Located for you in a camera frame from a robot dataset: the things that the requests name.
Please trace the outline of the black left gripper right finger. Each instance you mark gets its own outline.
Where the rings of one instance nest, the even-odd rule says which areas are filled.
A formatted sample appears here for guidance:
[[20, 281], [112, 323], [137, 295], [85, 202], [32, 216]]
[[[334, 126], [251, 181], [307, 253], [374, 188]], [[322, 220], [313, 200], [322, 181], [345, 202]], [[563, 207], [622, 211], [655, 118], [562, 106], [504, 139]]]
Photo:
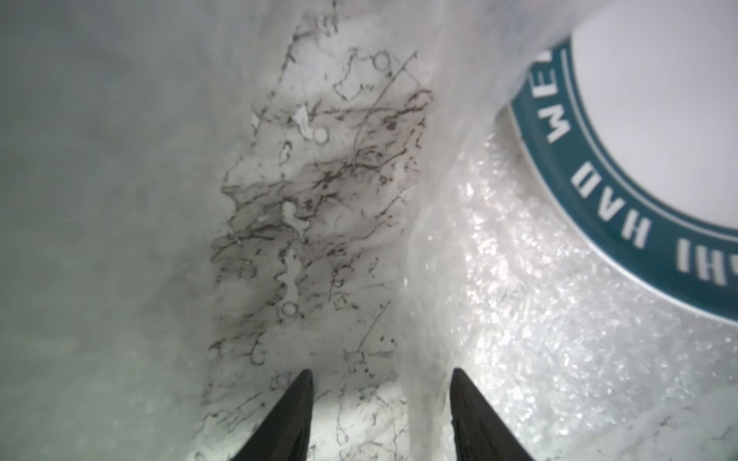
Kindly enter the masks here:
[[479, 388], [455, 368], [450, 407], [458, 461], [533, 461]]

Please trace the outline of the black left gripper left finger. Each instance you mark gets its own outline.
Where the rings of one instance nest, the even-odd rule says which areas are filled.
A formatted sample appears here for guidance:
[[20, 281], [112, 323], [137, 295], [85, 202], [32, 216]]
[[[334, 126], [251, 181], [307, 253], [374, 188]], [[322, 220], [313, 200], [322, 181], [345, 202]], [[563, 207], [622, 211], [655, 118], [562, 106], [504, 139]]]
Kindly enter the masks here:
[[313, 400], [313, 374], [306, 369], [296, 376], [232, 460], [306, 461]]

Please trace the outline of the clear bubble wrap sheet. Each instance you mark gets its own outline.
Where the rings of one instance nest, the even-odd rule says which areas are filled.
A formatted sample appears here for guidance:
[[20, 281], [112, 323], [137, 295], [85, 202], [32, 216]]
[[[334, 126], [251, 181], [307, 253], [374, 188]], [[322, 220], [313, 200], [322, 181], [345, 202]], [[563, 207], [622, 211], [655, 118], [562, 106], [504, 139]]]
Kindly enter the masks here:
[[596, 1], [5, 1], [1, 456], [733, 460], [737, 330], [607, 264], [503, 105]]

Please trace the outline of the teal rimmed plate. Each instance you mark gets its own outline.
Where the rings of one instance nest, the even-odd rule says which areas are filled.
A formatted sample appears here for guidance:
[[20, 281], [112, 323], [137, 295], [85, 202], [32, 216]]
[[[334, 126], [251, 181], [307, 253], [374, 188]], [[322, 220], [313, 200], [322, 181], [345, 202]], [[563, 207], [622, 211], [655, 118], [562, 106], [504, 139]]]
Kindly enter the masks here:
[[737, 5], [615, 1], [539, 54], [509, 107], [558, 207], [616, 268], [737, 318]]

